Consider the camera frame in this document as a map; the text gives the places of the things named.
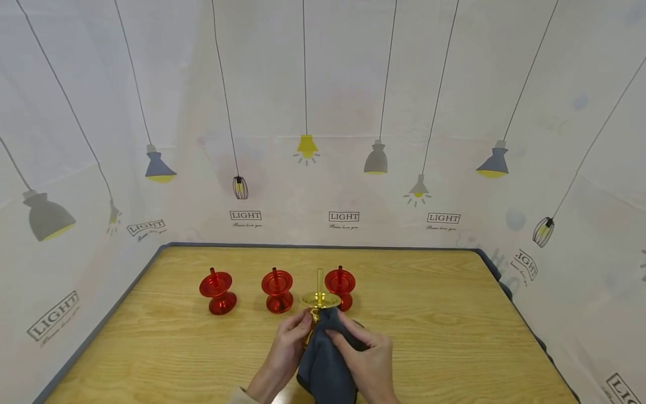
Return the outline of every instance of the gray cloth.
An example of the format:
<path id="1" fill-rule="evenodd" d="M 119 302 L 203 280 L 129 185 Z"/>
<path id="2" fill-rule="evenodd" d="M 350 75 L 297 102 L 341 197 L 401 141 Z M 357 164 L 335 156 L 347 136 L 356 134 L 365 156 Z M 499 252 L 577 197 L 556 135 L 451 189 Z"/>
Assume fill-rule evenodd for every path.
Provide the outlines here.
<path id="1" fill-rule="evenodd" d="M 341 333 L 358 351 L 368 349 L 341 323 L 339 309 L 334 307 L 321 310 L 319 322 L 300 360 L 296 379 L 314 397 L 317 404 L 354 404 L 357 400 L 357 385 L 341 353 L 325 330 Z"/>

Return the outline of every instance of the tabletop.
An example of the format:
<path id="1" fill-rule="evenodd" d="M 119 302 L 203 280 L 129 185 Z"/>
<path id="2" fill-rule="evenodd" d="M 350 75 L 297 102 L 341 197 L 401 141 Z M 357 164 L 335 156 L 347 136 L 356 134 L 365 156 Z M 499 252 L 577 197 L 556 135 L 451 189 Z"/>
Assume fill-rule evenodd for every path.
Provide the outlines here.
<path id="1" fill-rule="evenodd" d="M 472 251 L 219 247 L 164 250 L 48 402 L 226 403 L 316 290 L 316 269 L 338 265 L 357 281 L 347 314 L 393 339 L 402 403 L 576 402 Z M 284 314 L 267 310 L 260 287 L 274 266 L 293 277 Z M 210 267 L 233 277 L 238 302 L 223 316 L 198 291 Z M 314 401 L 294 377 L 274 403 Z"/>

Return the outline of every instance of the lamp shade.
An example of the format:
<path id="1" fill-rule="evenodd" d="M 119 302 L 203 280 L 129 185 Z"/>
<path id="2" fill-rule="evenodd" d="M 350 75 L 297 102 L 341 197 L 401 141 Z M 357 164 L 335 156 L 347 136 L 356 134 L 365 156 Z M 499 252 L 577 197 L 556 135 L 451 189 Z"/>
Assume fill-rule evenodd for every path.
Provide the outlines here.
<path id="1" fill-rule="evenodd" d="M 239 175 L 233 177 L 233 192 L 235 193 L 237 199 L 249 198 L 249 188 L 247 188 L 247 182 Z"/>
<path id="2" fill-rule="evenodd" d="M 116 224 L 117 221 L 119 220 L 120 215 L 121 215 L 121 212 L 114 205 L 114 201 L 112 199 L 110 199 L 110 222 L 109 222 L 109 224 Z"/>
<path id="3" fill-rule="evenodd" d="M 428 193 L 428 189 L 426 188 L 426 185 L 424 185 L 423 174 L 419 174 L 417 176 L 417 183 L 411 188 L 409 193 L 415 195 L 415 198 L 420 198 L 423 194 Z"/>
<path id="4" fill-rule="evenodd" d="M 554 219 L 551 217 L 546 217 L 540 222 L 538 222 L 536 229 L 534 229 L 534 235 L 532 236 L 532 240 L 536 244 L 538 244 L 540 248 L 543 248 L 547 245 L 547 242 L 550 240 L 550 237 L 552 237 L 553 232 L 554 232 Z"/>
<path id="5" fill-rule="evenodd" d="M 53 239 L 68 231 L 76 220 L 59 204 L 47 200 L 46 193 L 34 190 L 23 193 L 25 205 L 30 207 L 29 226 L 38 241 Z"/>
<path id="6" fill-rule="evenodd" d="M 155 146 L 148 145 L 146 154 L 151 159 L 148 163 L 148 170 L 146 170 L 146 178 L 164 184 L 170 182 L 177 175 L 162 161 L 162 154 L 155 149 Z"/>
<path id="7" fill-rule="evenodd" d="M 480 175 L 487 178 L 500 178 L 509 173 L 507 171 L 507 162 L 505 161 L 505 153 L 507 153 L 505 145 L 504 140 L 496 142 L 495 147 L 491 149 L 491 157 L 476 169 Z"/>
<path id="8" fill-rule="evenodd" d="M 310 134 L 301 135 L 300 143 L 298 144 L 298 149 L 296 149 L 296 151 L 300 152 L 300 154 L 305 159 L 314 157 L 314 153 L 318 151 L 318 148 L 314 144 L 312 135 Z"/>
<path id="9" fill-rule="evenodd" d="M 364 173 L 381 175 L 388 172 L 388 160 L 386 159 L 386 153 L 384 153 L 385 147 L 386 145 L 382 144 L 381 140 L 375 140 L 375 144 L 372 145 L 372 152 L 366 159 Z"/>

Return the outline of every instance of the gold candle holder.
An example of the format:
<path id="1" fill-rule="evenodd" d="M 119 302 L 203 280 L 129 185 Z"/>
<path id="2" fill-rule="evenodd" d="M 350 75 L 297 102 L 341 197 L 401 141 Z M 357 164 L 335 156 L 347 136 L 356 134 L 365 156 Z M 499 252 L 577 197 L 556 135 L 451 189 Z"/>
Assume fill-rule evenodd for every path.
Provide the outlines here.
<path id="1" fill-rule="evenodd" d="M 336 307 L 341 304 L 341 298 L 329 292 L 323 292 L 323 268 L 317 270 L 317 290 L 304 294 L 300 298 L 300 302 L 309 307 L 309 312 L 312 315 L 312 330 L 318 324 L 319 316 L 318 311 L 322 308 Z M 309 332 L 305 345 L 309 344 L 309 339 L 312 336 L 312 331 Z"/>

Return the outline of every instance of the white backdrop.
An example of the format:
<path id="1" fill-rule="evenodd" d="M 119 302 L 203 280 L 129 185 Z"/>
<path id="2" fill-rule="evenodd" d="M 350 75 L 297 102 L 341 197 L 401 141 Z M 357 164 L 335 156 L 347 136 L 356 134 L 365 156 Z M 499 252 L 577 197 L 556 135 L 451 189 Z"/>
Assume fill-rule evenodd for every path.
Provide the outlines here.
<path id="1" fill-rule="evenodd" d="M 117 5 L 0 0 L 0 401 L 186 241 L 482 248 L 582 402 L 646 402 L 644 1 Z"/>

